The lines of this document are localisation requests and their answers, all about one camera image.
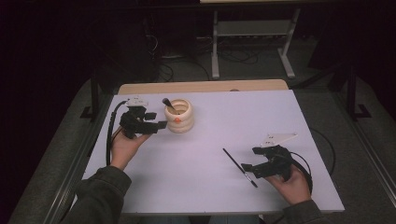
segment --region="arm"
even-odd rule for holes
[[[143,134],[129,139],[123,129],[116,130],[110,165],[78,183],[78,200],[62,223],[118,223],[123,197],[131,185],[131,179],[123,170],[149,137]]]
[[[290,167],[291,176],[288,181],[281,177],[269,176],[270,182],[283,198],[290,204],[285,208],[285,218],[290,224],[321,224],[331,223],[324,217],[311,199],[309,188],[303,173],[294,165]]]

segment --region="person's right hand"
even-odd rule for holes
[[[290,171],[291,176],[288,181],[284,181],[283,177],[276,175],[265,177],[265,179],[277,189],[290,205],[311,200],[311,194],[303,172],[294,165],[290,167]]]

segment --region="hand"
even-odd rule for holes
[[[113,134],[110,163],[111,166],[117,167],[122,171],[136,154],[139,147],[151,136],[151,134],[142,134],[130,139],[123,132],[124,129],[119,127]]]
[[[311,200],[311,194],[303,172],[294,165],[290,167],[290,171],[291,176],[288,181],[284,181],[283,177],[275,175],[265,177],[265,179],[277,189],[290,205]]]

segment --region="white tabletop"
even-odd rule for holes
[[[84,178],[106,166],[110,113],[119,102],[131,97],[114,97]],[[238,163],[263,163],[266,159],[251,149],[269,133],[298,134],[281,146],[308,161],[314,183],[312,195],[319,209],[344,210],[292,91],[156,93],[140,97],[148,101],[147,112],[158,113],[154,121],[165,120],[164,97],[188,99],[195,124],[187,133],[159,130],[139,148],[125,169],[132,185],[124,198],[123,213],[224,215],[280,211],[287,204],[276,190],[264,179],[249,174],[259,186],[254,188],[222,150],[226,148]],[[125,111],[127,107],[121,106],[114,130]]]

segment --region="gray sleeve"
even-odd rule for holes
[[[123,197],[131,179],[122,170],[107,166],[76,189],[78,199],[62,223],[118,223]]]
[[[289,224],[328,224],[329,219],[324,217],[314,201],[297,203],[283,209],[285,218]]]

